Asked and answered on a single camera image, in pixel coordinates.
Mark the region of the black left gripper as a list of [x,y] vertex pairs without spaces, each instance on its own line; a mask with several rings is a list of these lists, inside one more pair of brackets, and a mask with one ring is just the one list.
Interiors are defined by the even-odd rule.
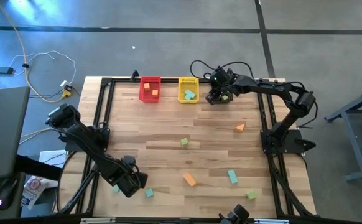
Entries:
[[111,175],[107,181],[112,186],[117,185],[120,191],[122,191],[127,198],[130,198],[139,190],[139,182],[140,188],[146,186],[148,175],[143,172],[138,172],[136,165],[130,166],[125,163],[124,168],[126,170],[119,169]]

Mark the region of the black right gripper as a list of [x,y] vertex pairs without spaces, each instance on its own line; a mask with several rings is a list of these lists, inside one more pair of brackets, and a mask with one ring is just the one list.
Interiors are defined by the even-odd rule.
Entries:
[[225,71],[223,68],[216,68],[210,75],[210,93],[205,97],[210,105],[216,103],[216,95],[228,95],[229,102],[233,101],[233,94],[230,93],[225,85],[229,84],[232,71]]

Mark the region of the yellow plastic basket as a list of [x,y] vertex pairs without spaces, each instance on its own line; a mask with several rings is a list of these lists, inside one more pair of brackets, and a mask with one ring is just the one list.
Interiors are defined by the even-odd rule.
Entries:
[[[185,100],[185,91],[190,90],[195,94],[193,100]],[[178,101],[180,103],[196,104],[199,101],[199,79],[193,77],[179,77]]]

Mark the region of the long orange block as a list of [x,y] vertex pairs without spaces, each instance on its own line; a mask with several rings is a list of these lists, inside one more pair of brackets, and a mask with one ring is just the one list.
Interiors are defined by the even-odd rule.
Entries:
[[186,173],[183,175],[184,179],[186,180],[186,182],[188,183],[189,186],[193,187],[196,185],[196,180],[192,177],[191,174]]

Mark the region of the red plastic basket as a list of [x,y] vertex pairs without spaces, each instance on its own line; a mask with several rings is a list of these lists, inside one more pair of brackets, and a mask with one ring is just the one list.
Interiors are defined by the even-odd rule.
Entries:
[[[151,86],[150,90],[144,89],[145,83],[150,84],[150,86]],[[139,99],[144,103],[157,103],[160,100],[160,86],[161,86],[161,77],[141,77],[140,89],[139,89]],[[153,90],[159,91],[158,97],[152,96]]]

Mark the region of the white box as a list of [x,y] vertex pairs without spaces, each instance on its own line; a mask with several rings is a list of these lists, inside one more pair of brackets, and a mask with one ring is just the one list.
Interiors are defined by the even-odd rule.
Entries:
[[39,162],[62,168],[65,163],[66,155],[66,150],[42,151],[40,153]]

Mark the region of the printed paper bag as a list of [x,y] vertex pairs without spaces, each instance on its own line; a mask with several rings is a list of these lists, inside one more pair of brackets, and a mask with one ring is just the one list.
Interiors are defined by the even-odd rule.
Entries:
[[26,207],[31,210],[37,199],[45,190],[46,186],[47,179],[32,176],[24,185],[21,198],[21,207]]

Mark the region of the black handheld device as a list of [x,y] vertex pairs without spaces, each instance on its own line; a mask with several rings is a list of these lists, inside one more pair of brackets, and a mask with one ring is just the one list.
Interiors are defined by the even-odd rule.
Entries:
[[227,214],[227,217],[219,214],[219,224],[248,224],[249,216],[249,212],[242,205],[237,204],[233,211]]

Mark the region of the black computer mouse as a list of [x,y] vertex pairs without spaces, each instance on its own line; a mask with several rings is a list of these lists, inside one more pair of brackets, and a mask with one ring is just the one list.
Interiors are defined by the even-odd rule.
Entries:
[[7,179],[0,186],[0,210],[6,210],[12,205],[17,185],[17,179]]

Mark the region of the silver metal bracket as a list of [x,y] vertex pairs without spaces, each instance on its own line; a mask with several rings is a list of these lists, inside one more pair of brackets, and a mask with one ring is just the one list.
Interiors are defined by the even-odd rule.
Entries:
[[290,222],[282,219],[255,218],[254,224],[290,224]]
[[110,217],[92,217],[92,218],[82,218],[80,224],[112,224],[116,223],[115,218]]

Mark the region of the black aluminium table frame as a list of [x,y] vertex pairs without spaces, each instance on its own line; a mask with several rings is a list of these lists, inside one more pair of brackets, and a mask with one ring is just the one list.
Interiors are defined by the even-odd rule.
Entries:
[[[262,149],[260,133],[288,112],[277,96],[248,93],[231,103],[209,105],[178,101],[178,81],[165,78],[157,103],[139,99],[139,84],[122,78],[105,85],[103,79],[87,77],[78,105],[87,125],[107,122],[108,154],[134,156],[148,175],[146,187],[127,198],[113,192],[104,179],[91,184],[81,201],[81,210],[95,216],[215,218],[237,204],[253,217],[274,218],[278,213],[315,213],[304,160],[296,154],[274,157],[287,177],[295,197],[286,197],[270,175],[269,158]],[[235,127],[245,124],[244,131]],[[183,147],[181,140],[189,144]],[[232,184],[228,171],[236,172]],[[188,185],[189,173],[196,185]],[[146,197],[146,190],[154,195]],[[256,192],[248,200],[246,193]]]

